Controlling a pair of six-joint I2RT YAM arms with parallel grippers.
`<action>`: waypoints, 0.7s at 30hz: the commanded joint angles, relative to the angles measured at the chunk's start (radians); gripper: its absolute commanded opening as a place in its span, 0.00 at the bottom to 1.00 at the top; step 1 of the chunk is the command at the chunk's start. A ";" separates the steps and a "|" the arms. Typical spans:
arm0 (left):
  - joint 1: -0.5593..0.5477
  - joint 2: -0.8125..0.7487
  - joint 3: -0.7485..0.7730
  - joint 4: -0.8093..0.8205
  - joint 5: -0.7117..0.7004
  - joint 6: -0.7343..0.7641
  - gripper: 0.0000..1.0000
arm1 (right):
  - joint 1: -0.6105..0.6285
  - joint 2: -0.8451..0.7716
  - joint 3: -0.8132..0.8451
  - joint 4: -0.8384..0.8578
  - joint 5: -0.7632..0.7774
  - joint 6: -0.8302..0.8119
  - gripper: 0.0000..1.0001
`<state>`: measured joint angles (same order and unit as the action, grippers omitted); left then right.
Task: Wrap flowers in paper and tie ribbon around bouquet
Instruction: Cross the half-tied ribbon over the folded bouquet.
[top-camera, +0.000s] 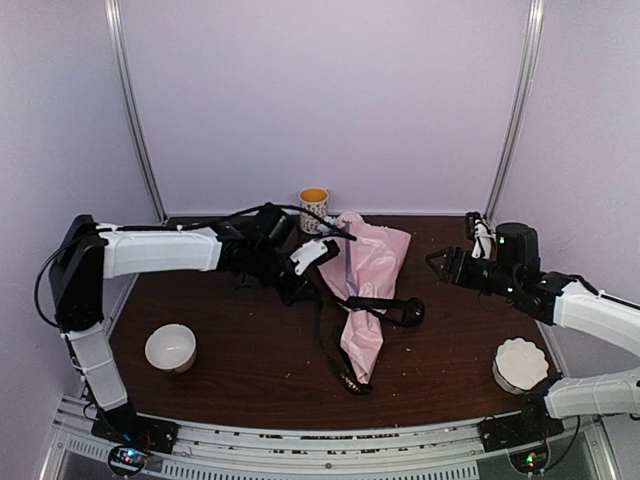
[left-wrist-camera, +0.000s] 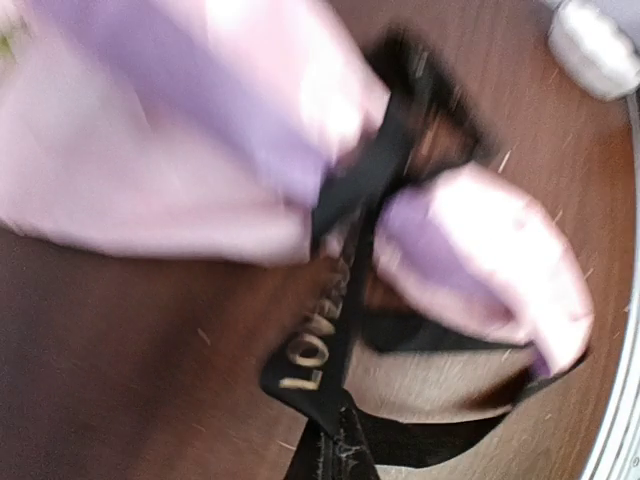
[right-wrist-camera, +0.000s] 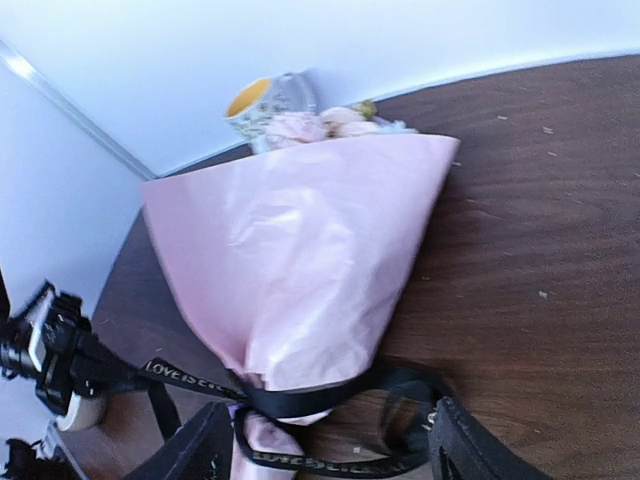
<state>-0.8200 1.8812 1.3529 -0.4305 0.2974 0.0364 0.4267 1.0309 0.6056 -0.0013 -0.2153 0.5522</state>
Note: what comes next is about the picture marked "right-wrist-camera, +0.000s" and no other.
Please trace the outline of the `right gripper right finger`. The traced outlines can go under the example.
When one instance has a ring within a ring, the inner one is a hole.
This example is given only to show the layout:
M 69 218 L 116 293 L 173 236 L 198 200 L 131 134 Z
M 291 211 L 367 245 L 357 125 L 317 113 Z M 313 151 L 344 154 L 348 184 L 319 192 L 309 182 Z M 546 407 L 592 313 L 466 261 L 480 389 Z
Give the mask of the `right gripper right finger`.
M 451 397 L 437 402 L 428 438 L 434 479 L 551 479 L 513 453 Z

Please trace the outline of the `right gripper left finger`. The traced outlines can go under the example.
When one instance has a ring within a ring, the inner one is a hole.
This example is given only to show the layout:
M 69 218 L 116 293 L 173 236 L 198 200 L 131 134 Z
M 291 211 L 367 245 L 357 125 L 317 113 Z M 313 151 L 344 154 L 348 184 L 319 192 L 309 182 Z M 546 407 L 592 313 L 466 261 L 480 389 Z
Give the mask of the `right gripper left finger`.
M 210 402 L 125 479 L 229 480 L 233 442 L 228 407 L 223 403 Z

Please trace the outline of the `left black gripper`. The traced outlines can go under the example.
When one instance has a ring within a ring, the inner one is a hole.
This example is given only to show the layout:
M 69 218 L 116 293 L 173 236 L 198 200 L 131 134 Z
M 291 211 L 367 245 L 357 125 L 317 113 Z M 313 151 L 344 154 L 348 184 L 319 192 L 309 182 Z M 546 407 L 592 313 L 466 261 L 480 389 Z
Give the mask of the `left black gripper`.
M 44 282 L 15 315 L 1 287 L 1 374 L 35 382 L 39 400 L 54 414 L 68 413 L 73 396 L 106 398 L 143 391 L 145 379 L 103 343 L 82 315 L 82 300 Z

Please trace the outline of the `black lettered ribbon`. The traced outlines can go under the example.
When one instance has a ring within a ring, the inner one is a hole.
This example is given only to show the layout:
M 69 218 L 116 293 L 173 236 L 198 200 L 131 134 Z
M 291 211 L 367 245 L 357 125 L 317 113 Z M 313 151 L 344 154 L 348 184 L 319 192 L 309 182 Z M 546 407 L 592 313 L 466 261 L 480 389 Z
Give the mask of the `black lettered ribbon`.
M 206 404 L 223 403 L 231 415 L 234 444 L 251 463 L 274 470 L 312 473 L 340 479 L 386 479 L 412 471 L 429 460 L 426 433 L 433 425 L 437 402 L 452 391 L 440 378 L 404 367 L 373 368 L 341 384 L 306 392 L 257 389 L 249 384 L 234 391 L 193 377 L 161 358 L 137 369 L 145 379 L 165 443 Z M 244 433 L 249 415 L 256 414 L 280 428 L 284 420 L 330 410 L 370 390 L 388 392 L 387 402 L 406 398 L 422 406 L 400 447 L 389 455 L 365 462 L 329 462 L 302 454 L 265 452 L 254 449 Z

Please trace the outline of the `purple pink wrapping paper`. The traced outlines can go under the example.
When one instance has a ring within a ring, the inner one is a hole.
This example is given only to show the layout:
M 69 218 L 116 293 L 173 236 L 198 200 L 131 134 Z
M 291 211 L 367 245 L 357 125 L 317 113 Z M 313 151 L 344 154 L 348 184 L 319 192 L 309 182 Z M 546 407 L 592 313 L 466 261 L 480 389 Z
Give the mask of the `purple pink wrapping paper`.
M 144 186 L 145 221 L 191 330 L 265 391 L 341 385 L 372 369 L 459 148 L 382 134 L 249 156 Z M 305 455 L 286 419 L 251 414 L 256 450 Z M 233 445 L 235 479 L 289 479 Z

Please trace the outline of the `pink fake flower stem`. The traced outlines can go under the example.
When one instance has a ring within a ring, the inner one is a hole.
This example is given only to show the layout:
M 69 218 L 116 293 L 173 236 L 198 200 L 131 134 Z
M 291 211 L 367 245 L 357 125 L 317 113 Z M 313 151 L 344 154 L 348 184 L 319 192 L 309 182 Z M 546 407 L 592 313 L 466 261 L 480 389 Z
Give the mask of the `pink fake flower stem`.
M 329 108 L 320 114 L 283 112 L 275 115 L 265 128 L 270 150 L 317 143 L 329 139 L 381 134 L 382 128 L 361 113 L 347 107 Z

